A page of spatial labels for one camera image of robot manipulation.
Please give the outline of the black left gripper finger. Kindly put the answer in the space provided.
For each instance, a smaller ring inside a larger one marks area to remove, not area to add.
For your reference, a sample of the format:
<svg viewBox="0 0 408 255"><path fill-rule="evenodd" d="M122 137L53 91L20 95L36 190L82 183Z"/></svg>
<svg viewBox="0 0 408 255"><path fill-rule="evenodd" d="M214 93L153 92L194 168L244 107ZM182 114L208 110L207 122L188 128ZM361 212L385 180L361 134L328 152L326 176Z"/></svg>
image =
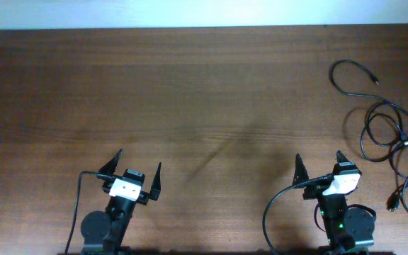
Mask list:
<svg viewBox="0 0 408 255"><path fill-rule="evenodd" d="M151 185L151 190L150 193L160 193L162 186L161 186L161 168L162 168L162 163L159 162L152 185Z"/></svg>
<svg viewBox="0 0 408 255"><path fill-rule="evenodd" d="M98 170L98 173L106 176L112 176L118 165L122 151L122 149L119 149L115 156Z"/></svg>

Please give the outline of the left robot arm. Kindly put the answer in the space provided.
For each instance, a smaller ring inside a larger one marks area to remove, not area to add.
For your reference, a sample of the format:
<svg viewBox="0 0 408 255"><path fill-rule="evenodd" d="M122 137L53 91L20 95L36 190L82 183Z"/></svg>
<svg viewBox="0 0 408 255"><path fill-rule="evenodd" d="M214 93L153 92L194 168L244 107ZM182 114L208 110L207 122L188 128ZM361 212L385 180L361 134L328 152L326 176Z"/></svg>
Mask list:
<svg viewBox="0 0 408 255"><path fill-rule="evenodd" d="M143 173L127 169L123 175L115 174L122 152L103 165L94 175L103 181L102 190L110 196L104 211L93 211L84 217L80 225L84 238L81 254L130 254L122 245L125 232L136 205L146 205L158 200L161 193L161 164L158 165L150 191L142 190Z"/></svg>

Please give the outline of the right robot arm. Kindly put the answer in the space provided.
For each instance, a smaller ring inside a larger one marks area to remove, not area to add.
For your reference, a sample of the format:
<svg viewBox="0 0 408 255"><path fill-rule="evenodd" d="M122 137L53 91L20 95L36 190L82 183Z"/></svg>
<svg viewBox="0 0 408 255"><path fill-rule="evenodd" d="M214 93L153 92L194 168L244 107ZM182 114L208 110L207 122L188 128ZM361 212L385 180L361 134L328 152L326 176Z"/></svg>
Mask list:
<svg viewBox="0 0 408 255"><path fill-rule="evenodd" d="M317 200L328 245L319 254L368 254L374 245L376 213L364 205L348 205L346 197L358 186L362 172L338 151L330 174L311 179L299 154L295 156L293 187L304 191L305 200Z"/></svg>

